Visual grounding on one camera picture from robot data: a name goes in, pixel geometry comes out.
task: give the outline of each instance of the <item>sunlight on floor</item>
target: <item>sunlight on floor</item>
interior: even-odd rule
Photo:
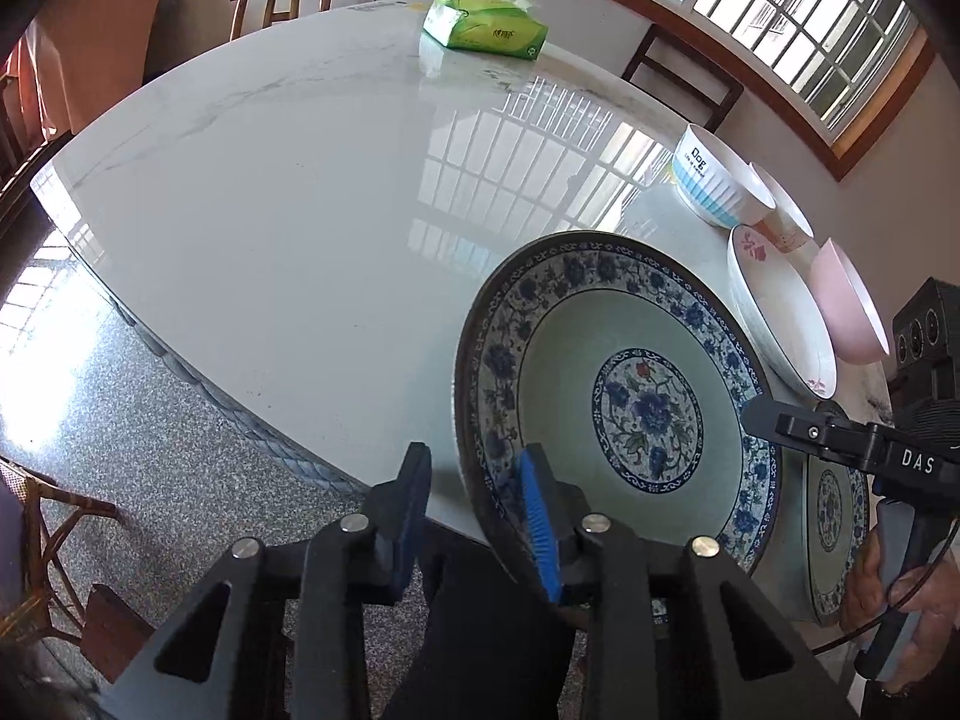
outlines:
[[[56,435],[109,312],[52,233],[0,306],[0,415],[11,442],[36,450]]]

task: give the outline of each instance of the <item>white plate with pink flower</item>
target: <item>white plate with pink flower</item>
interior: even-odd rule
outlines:
[[[757,352],[798,394],[832,397],[836,357],[803,277],[770,241],[745,225],[731,231],[727,263],[736,311]]]

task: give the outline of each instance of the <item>human hand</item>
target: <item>human hand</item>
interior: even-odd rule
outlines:
[[[901,600],[925,571],[926,566],[921,566],[897,579],[890,589],[889,602],[895,604]],[[884,600],[880,584],[880,538],[874,528],[847,576],[840,627],[844,632],[851,632],[870,622],[880,614]],[[901,611],[923,614],[912,640],[904,648],[894,678],[883,685],[888,693],[899,693],[909,683],[919,682],[933,671],[947,650],[954,624],[960,622],[960,571],[952,552],[947,551],[944,560]]]

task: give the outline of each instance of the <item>plate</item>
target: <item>plate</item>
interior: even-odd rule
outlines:
[[[596,231],[542,238],[483,285],[457,352],[460,464],[485,535],[539,586],[517,476],[527,443],[644,538],[715,535],[747,571],[779,504],[779,447],[743,434],[768,391],[746,336],[666,255]]]
[[[818,412],[847,418],[832,400],[817,405]],[[803,532],[810,576],[810,600],[821,625],[837,621],[847,574],[870,528],[867,476],[808,456],[806,461],[806,522]]]

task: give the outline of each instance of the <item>tissue pack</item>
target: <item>tissue pack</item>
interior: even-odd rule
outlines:
[[[547,28],[526,0],[434,0],[424,30],[449,49],[536,59]]]

